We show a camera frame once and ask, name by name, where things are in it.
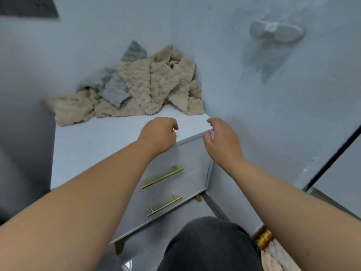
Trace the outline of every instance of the person's right arm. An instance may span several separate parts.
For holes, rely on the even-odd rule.
[[[303,271],[361,269],[361,222],[251,164],[226,122],[208,122],[214,129],[213,139],[204,136],[209,155]]]

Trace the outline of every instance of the gold drawer pull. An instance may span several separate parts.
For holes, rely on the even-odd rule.
[[[146,182],[146,185],[143,185],[143,186],[142,186],[142,190],[143,190],[144,188],[147,188],[147,187],[149,187],[149,186],[151,186],[151,185],[153,185],[153,184],[155,184],[155,183],[157,183],[157,182],[160,182],[161,180],[164,180],[164,179],[166,179],[166,178],[168,178],[168,177],[170,177],[170,176],[172,176],[172,175],[174,175],[174,174],[177,174],[178,172],[184,170],[183,167],[177,169],[176,166],[173,166],[172,168],[174,169],[174,171],[173,171],[172,173],[169,173],[169,174],[167,174],[167,175],[165,175],[165,176],[163,176],[163,177],[155,180],[154,182],[149,182],[148,179],[145,179],[144,181]]]
[[[174,200],[173,200],[173,201],[167,203],[166,205],[163,205],[161,208],[159,208],[159,209],[157,209],[157,210],[155,210],[155,211],[153,210],[153,208],[151,208],[151,211],[152,211],[152,212],[148,214],[148,217],[150,217],[150,216],[153,215],[153,214],[156,214],[158,211],[160,211],[160,210],[162,210],[162,209],[165,209],[167,206],[175,203],[176,201],[178,201],[178,200],[180,200],[180,199],[182,198],[182,196],[177,197],[177,195],[175,195],[175,194],[173,194],[173,197],[174,197]]]

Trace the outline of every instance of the person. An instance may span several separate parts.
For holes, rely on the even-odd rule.
[[[361,268],[361,223],[244,159],[240,141],[219,118],[204,136],[214,162],[304,271]],[[0,270],[92,270],[106,251],[147,165],[174,144],[173,118],[148,122],[137,141],[48,193],[0,227]],[[259,251],[236,224],[188,223],[171,240],[160,271],[262,270]]]

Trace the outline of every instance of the hand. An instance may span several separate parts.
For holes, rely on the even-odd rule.
[[[178,130],[176,119],[157,117],[143,127],[138,141],[146,141],[154,150],[155,157],[169,150],[174,144]]]
[[[214,130],[214,138],[210,132],[204,135],[203,140],[208,154],[223,169],[242,160],[242,149],[239,138],[228,123],[219,118],[207,120]]]

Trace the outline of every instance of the gray trousers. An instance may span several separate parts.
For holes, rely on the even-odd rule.
[[[187,223],[170,241],[158,271],[263,271],[261,252],[240,226],[215,217]]]

